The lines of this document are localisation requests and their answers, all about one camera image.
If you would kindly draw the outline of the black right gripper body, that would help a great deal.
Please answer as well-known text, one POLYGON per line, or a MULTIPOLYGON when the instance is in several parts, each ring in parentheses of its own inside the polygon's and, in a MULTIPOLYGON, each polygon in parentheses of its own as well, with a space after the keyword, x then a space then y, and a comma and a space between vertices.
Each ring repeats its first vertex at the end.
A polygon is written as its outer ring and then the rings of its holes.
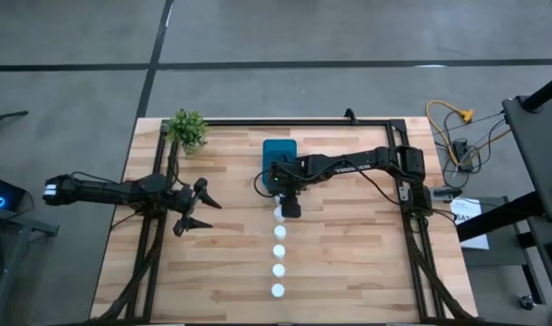
POLYGON ((287 205, 281 208, 285 218, 301 217, 301 206, 298 200, 300 192, 305 190, 309 184, 308 157, 296 158, 291 163, 280 163, 274 161, 269 172, 267 190, 279 188, 281 190, 281 201, 287 205))

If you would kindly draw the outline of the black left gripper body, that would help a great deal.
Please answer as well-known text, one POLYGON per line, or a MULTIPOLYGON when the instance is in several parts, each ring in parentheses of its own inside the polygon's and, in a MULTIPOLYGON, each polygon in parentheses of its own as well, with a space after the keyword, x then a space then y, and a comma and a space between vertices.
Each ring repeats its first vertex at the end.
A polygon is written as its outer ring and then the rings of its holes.
POLYGON ((188 217, 192 217, 195 205, 198 201, 200 201, 198 197, 199 191, 202 188, 207 188, 207 180, 200 177, 196 180, 194 188, 183 187, 181 190, 176 191, 173 195, 169 208, 181 214, 181 217, 173 226, 173 233, 175 236, 181 236, 184 233, 184 221, 188 217))

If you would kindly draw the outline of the blue plastic basket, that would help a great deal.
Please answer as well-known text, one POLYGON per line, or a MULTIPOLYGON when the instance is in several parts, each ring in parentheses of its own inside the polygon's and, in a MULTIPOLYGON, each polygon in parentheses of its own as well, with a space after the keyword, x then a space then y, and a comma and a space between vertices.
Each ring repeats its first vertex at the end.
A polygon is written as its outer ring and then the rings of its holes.
POLYGON ((262 176, 262 183, 267 186, 271 164, 276 161, 280 163, 291 163, 297 158, 297 142, 294 139, 266 139, 262 143, 262 169, 265 173, 262 176))

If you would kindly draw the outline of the small green artificial plant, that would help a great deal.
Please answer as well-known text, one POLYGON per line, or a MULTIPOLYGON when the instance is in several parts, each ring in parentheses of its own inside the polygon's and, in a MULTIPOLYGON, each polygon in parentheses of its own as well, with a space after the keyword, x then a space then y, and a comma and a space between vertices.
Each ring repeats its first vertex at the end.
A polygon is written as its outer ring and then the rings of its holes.
POLYGON ((208 125, 196 110, 178 110, 166 125, 167 139, 180 145, 184 153, 193 156, 206 144, 208 125))

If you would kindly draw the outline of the grey metal shelf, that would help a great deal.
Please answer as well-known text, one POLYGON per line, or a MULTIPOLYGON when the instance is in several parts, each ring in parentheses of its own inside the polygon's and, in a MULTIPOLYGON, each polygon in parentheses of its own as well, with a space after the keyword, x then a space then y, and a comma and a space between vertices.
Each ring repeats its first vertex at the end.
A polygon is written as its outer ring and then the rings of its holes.
POLYGON ((25 216, 30 208, 14 213, 0 209, 0 325, 2 313, 30 242, 31 233, 55 237, 59 226, 25 216))

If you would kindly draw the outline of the black power adapter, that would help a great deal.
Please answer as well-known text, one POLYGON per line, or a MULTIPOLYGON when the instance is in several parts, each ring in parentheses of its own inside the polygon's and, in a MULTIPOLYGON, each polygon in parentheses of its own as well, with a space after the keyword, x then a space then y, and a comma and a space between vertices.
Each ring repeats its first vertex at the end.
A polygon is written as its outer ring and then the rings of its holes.
POLYGON ((452 143, 453 155, 457 159, 457 167, 462 172, 471 172, 473 165, 471 162, 470 147, 466 140, 455 140, 452 143))

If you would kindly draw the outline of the black computer with blue light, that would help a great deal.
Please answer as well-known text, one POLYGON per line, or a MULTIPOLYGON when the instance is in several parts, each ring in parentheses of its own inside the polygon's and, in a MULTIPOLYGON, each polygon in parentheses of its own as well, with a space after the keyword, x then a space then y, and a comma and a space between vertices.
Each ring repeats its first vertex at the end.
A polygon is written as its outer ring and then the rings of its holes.
POLYGON ((16 213, 26 191, 0 179, 0 209, 16 213))

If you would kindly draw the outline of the white paper sheet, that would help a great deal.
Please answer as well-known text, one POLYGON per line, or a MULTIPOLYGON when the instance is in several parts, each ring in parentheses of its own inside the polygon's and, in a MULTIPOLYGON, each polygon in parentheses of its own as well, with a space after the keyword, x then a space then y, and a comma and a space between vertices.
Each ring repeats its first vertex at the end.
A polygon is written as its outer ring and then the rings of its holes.
POLYGON ((462 228, 460 238, 462 249, 482 250, 490 249, 488 236, 481 234, 468 238, 466 234, 470 231, 478 230, 478 227, 472 223, 472 219, 484 213, 479 199, 457 197, 450 203, 450 209, 454 214, 454 222, 462 228))

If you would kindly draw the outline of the black cart top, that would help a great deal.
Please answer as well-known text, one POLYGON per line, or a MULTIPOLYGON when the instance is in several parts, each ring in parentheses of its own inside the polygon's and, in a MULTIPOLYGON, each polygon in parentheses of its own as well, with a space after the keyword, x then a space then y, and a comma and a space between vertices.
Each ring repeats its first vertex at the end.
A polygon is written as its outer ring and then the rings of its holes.
POLYGON ((532 184, 552 218, 552 100, 538 112, 524 110, 519 98, 504 100, 502 107, 532 184))

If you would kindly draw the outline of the black round pole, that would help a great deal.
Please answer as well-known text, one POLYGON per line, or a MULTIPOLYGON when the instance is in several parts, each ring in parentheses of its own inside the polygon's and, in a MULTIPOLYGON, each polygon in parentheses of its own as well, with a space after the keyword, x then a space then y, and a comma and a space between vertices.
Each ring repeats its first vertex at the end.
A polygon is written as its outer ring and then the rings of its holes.
POLYGON ((531 113, 538 113, 541 112, 542 106, 551 99, 552 80, 524 100, 521 100, 520 103, 523 110, 531 113))

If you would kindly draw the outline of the black aluminium table frame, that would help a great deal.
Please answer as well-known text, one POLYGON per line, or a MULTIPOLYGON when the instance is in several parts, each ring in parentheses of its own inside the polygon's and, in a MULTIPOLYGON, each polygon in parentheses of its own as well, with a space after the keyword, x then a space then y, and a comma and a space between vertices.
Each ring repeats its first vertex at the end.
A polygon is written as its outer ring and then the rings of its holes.
POLYGON ((276 298, 275 202, 255 181, 266 139, 294 139, 300 154, 348 154, 400 141, 386 126, 321 120, 227 120, 209 129, 206 146, 179 159, 182 181, 203 177, 217 208, 198 205, 205 228, 175 236, 169 214, 156 289, 140 288, 137 313, 169 323, 336 323, 417 321, 417 303, 395 204, 394 180, 381 171, 349 174, 300 196, 302 215, 286 223, 276 298))

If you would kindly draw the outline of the grey arm base bracket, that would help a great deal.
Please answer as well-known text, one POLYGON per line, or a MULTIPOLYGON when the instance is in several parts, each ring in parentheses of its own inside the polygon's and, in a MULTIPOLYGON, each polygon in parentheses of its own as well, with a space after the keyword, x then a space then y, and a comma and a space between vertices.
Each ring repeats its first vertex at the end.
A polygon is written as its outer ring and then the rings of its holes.
MULTIPOLYGON (((453 187, 425 187, 432 201, 451 202, 462 194, 462 190, 453 187)), ((399 199, 409 201, 413 194, 409 186, 398 188, 399 199)))

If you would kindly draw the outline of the black cart base frame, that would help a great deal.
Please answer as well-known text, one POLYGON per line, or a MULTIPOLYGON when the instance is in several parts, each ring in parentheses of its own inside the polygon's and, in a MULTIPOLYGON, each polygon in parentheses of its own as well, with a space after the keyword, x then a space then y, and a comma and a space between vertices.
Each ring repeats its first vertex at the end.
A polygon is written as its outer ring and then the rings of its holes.
POLYGON ((466 234, 488 236, 490 249, 463 249, 465 263, 477 267, 519 266, 525 276, 529 294, 537 305, 547 302, 541 289, 528 249, 536 245, 530 232, 522 233, 518 222, 545 214, 538 194, 529 193, 510 201, 507 197, 480 198, 484 213, 471 221, 478 230, 466 234))

